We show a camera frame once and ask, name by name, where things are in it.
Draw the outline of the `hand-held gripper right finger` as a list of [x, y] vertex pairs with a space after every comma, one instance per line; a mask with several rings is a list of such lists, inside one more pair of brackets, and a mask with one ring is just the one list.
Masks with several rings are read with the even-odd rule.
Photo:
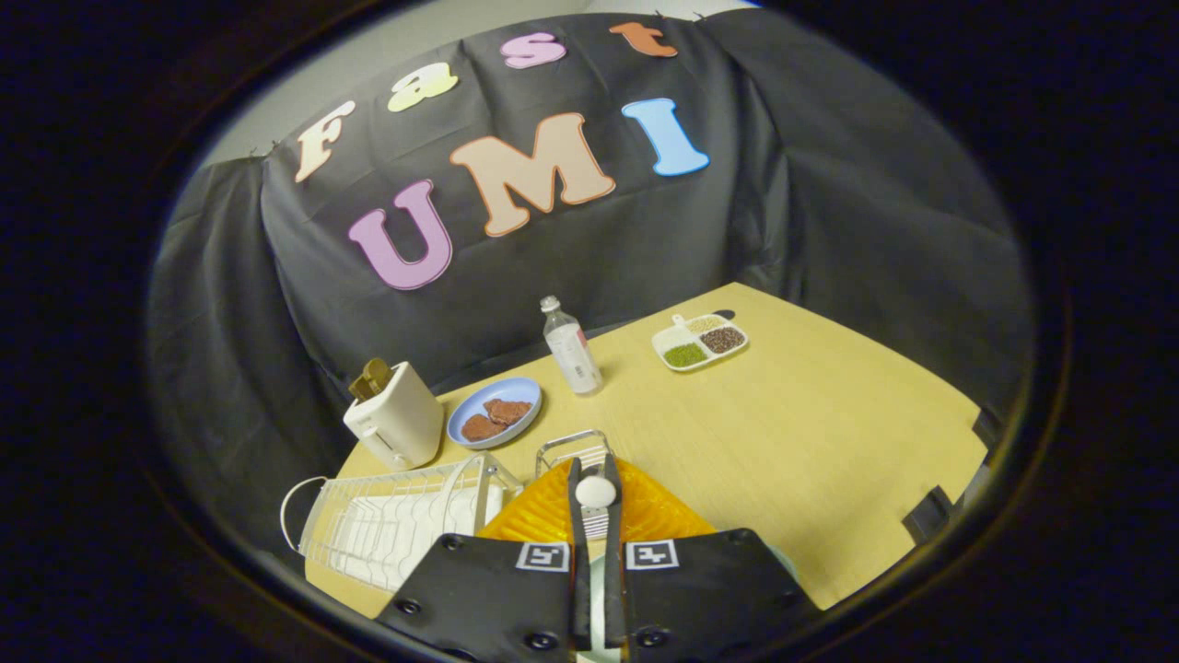
[[713, 529], [633, 462], [602, 465], [602, 642], [623, 659], [759, 659], [821, 617], [753, 529]]

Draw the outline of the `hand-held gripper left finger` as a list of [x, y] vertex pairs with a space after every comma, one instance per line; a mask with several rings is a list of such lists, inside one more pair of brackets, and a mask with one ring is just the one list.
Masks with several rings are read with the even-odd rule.
[[577, 659], [590, 649], [590, 554], [571, 483], [584, 462], [560, 462], [556, 534], [522, 539], [443, 533], [376, 622], [430, 646], [439, 659]]

